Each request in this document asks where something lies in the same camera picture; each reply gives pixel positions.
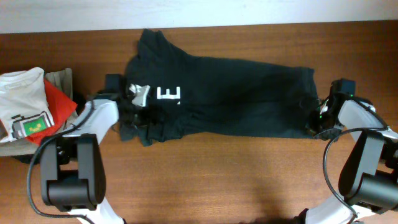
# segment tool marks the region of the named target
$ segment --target table surface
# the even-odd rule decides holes
[[[192,55],[243,58],[315,69],[320,98],[339,78],[356,80],[357,95],[398,128],[398,21],[162,29]],[[0,35],[0,73],[41,67],[73,70],[74,88],[93,94],[107,73],[123,73],[142,30]],[[142,147],[108,131],[101,143],[106,197],[128,223],[238,223],[293,217],[331,193],[322,173],[325,141],[231,137],[201,133]],[[333,145],[336,186],[353,148],[349,136]],[[27,165],[0,158],[0,223],[78,223],[36,215],[26,196]],[[40,198],[38,167],[34,200]],[[398,213],[367,218],[394,223]]]

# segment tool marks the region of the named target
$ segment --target red fabric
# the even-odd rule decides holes
[[[77,107],[75,102],[47,80],[44,80],[44,90],[54,126],[26,137],[36,145],[39,145],[44,137],[55,134]]]

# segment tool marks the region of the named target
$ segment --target white background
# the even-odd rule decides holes
[[[398,0],[0,0],[0,33],[398,19]]]

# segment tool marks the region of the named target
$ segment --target white plastic part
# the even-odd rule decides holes
[[[353,209],[360,218],[374,215],[370,209],[353,205]],[[345,224],[348,223],[353,214],[351,210],[340,203],[337,198],[332,195],[319,206],[307,211],[305,217],[306,224]]]
[[[119,119],[119,111],[118,105],[115,101],[111,100],[93,100],[94,102],[94,112],[88,118],[86,123],[77,129],[76,131],[64,135],[64,137],[77,137],[82,134],[96,134],[98,144],[104,138],[108,129],[118,122]],[[76,121],[73,125],[77,125],[80,123],[89,113],[91,109],[91,102],[87,102],[85,105],[85,109],[79,117],[77,117]]]
[[[131,84],[129,90],[135,94],[134,99],[131,101],[132,104],[141,107],[147,106],[147,95],[150,90],[149,85],[140,86],[140,85]]]
[[[72,209],[68,212],[71,215],[86,215],[95,224],[123,224],[124,221],[119,217],[112,209],[108,200],[104,200],[97,205],[95,211],[90,211],[88,209]],[[86,220],[78,218],[78,220],[83,224],[89,224]]]
[[[376,112],[373,106],[364,103],[365,106],[370,106],[370,109]],[[366,111],[362,106],[353,100],[346,100],[338,113],[339,121],[347,128],[383,128],[380,121],[371,113]],[[383,136],[398,139],[398,134],[389,129],[380,132]],[[350,133],[354,141],[357,141],[361,131]]]
[[[166,94],[162,95],[162,88],[157,87],[156,89],[156,98],[158,100],[161,99],[170,99],[170,100],[176,100],[176,99],[181,99],[181,89],[179,86],[176,88],[177,94],[176,95],[171,95],[170,94],[170,89],[166,89]]]

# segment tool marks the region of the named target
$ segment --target wire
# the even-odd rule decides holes
[[[26,179],[27,179],[27,197],[29,199],[30,206],[33,208],[35,213],[37,213],[43,217],[47,217],[47,218],[81,218],[81,219],[86,220],[90,224],[94,224],[94,222],[91,221],[86,215],[55,215],[55,214],[47,214],[47,213],[41,212],[36,207],[35,203],[33,202],[32,191],[30,188],[30,181],[31,181],[31,177],[32,177],[32,170],[33,170],[34,163],[37,160],[38,156],[41,155],[41,152],[45,149],[46,145],[48,145],[54,139],[56,139],[60,136],[63,136],[64,134],[69,134],[69,133],[76,131],[88,120],[88,118],[90,118],[90,116],[93,114],[94,110],[95,110],[94,101],[93,101],[93,99],[91,99],[91,108],[90,108],[88,114],[83,118],[83,120],[80,123],[78,123],[76,126],[73,126],[73,128],[66,130],[62,133],[54,134],[53,136],[50,136],[47,139],[45,139],[44,142],[42,142],[40,144],[40,146],[37,148],[35,154],[33,155],[32,160],[30,160],[29,169],[27,171],[27,177],[26,177]]]
[[[345,134],[353,133],[356,131],[387,131],[389,128],[386,126],[385,128],[353,128],[349,129],[346,131],[341,132],[338,136],[334,137],[332,140],[329,141],[329,143],[326,145],[325,152],[323,153],[323,175],[325,176],[326,184],[328,185],[330,191],[332,194],[339,200],[345,207],[351,210],[353,213],[353,216],[351,217],[351,220],[348,223],[352,223],[356,218],[358,218],[358,214],[356,213],[355,209],[352,208],[351,205],[348,205],[340,196],[339,194],[334,190],[333,186],[330,183],[329,176],[328,176],[328,171],[326,168],[326,162],[328,159],[328,152],[330,149],[330,146],[340,137]]]

